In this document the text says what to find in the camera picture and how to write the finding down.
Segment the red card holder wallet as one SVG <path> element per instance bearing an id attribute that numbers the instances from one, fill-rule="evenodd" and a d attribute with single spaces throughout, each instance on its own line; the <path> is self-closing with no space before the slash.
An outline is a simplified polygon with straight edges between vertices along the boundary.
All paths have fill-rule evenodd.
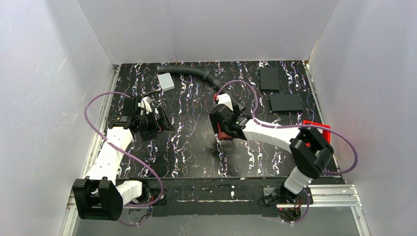
<path id="1" fill-rule="evenodd" d="M 225 132 L 219 130 L 217 137 L 219 140 L 233 140 L 234 138 L 226 134 Z"/>

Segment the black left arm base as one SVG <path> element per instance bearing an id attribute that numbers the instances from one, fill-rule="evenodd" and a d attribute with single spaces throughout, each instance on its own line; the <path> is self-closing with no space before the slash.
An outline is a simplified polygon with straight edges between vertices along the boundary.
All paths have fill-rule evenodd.
<path id="1" fill-rule="evenodd" d="M 157 188 L 145 188 L 141 196 L 132 199 L 124 206 L 136 207 L 137 205 L 144 205 L 154 201 L 160 194 L 160 189 Z M 152 206 L 165 206 L 167 204 L 167 189 L 164 188 L 163 196 Z"/>

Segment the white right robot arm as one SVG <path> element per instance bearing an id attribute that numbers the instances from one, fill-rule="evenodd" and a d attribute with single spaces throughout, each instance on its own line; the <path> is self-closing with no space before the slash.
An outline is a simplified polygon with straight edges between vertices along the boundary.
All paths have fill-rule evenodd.
<path id="1" fill-rule="evenodd" d="M 217 135 L 267 143 L 292 155 L 296 166 L 281 185 L 280 195 L 298 195 L 312 180 L 321 176 L 333 158 L 333 147 L 315 127 L 284 128 L 261 123 L 235 113 L 223 104 L 210 111 L 209 119 Z"/>

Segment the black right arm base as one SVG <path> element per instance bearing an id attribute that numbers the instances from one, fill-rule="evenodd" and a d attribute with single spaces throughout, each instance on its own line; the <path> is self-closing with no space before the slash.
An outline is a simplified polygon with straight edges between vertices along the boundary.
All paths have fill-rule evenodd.
<path id="1" fill-rule="evenodd" d="M 314 203 L 310 189 L 302 189 L 294 194 L 283 186 L 266 187 L 258 200 L 261 207 L 276 207 L 278 217 L 285 223 L 296 223 L 302 220 Z"/>

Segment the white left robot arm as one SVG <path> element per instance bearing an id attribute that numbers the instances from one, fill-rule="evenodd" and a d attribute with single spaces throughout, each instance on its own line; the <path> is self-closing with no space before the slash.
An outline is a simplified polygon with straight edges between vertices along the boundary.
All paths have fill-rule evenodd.
<path id="1" fill-rule="evenodd" d="M 78 215 L 89 220 L 119 220 L 124 206 L 137 200 L 150 206 L 147 184 L 139 179 L 117 179 L 122 158 L 136 133 L 143 141 L 155 139 L 163 131 L 172 131 L 164 110 L 151 105 L 149 96 L 127 97 L 121 114 L 112 117 L 104 144 L 84 178 L 74 181 L 72 191 Z"/>

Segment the black pliers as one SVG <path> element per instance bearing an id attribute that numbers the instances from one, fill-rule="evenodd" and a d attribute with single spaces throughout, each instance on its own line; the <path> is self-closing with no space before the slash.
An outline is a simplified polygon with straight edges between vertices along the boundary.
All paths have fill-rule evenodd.
<path id="1" fill-rule="evenodd" d="M 160 90 L 160 89 L 158 89 L 158 90 L 151 90 L 151 91 L 149 91 L 149 92 L 142 93 L 142 94 L 141 94 L 141 96 L 142 96 L 142 97 L 148 97 L 148 96 L 151 96 L 151 95 L 153 95 L 153 94 L 158 94 L 158 93 L 160 93 L 160 92 L 161 92 L 161 90 Z"/>

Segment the small grey box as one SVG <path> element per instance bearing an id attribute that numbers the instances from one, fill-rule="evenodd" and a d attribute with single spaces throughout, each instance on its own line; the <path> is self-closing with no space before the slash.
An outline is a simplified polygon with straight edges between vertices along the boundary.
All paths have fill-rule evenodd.
<path id="1" fill-rule="evenodd" d="M 162 91 L 174 89 L 174 81 L 170 73 L 164 73 L 157 76 Z"/>

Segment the black flat pad lower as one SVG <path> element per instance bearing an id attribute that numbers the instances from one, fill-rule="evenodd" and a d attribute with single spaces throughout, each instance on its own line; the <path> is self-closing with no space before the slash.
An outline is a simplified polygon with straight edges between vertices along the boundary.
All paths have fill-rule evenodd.
<path id="1" fill-rule="evenodd" d="M 298 94 L 273 94 L 269 96 L 271 110 L 274 112 L 302 111 L 301 96 Z"/>

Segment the black flat pad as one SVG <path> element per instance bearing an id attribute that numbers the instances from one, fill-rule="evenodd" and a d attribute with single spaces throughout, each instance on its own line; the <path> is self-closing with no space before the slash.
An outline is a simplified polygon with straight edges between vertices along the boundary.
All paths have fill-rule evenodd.
<path id="1" fill-rule="evenodd" d="M 271 110 L 274 112 L 302 111 L 301 96 L 298 94 L 273 94 L 269 96 Z"/>
<path id="2" fill-rule="evenodd" d="M 261 92 L 279 92 L 280 91 L 280 80 L 278 76 L 278 70 L 271 67 L 261 67 L 259 69 L 260 86 Z"/>

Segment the black flat pad upper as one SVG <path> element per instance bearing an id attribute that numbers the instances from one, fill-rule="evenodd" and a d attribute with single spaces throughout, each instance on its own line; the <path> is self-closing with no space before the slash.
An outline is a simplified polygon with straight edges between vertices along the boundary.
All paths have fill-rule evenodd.
<path id="1" fill-rule="evenodd" d="M 278 76 L 278 70 L 271 67 L 261 67 L 259 69 L 260 86 L 261 92 L 279 92 L 280 91 L 280 80 Z"/>

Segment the red plastic tray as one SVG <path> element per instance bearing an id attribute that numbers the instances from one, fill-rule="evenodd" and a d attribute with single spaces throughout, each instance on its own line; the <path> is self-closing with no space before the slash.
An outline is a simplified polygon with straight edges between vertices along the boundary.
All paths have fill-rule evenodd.
<path id="1" fill-rule="evenodd" d="M 302 124 L 304 124 L 304 125 L 315 125 L 315 126 L 324 127 L 326 129 L 330 129 L 330 125 L 322 124 L 322 123 L 318 123 L 318 122 L 313 122 L 313 121 L 308 121 L 308 120 L 303 120 Z M 326 141 L 328 143 L 330 143 L 330 132 L 327 131 L 327 130 L 323 130 L 323 129 L 319 129 L 319 131 L 321 132 L 323 137 L 326 139 Z"/>

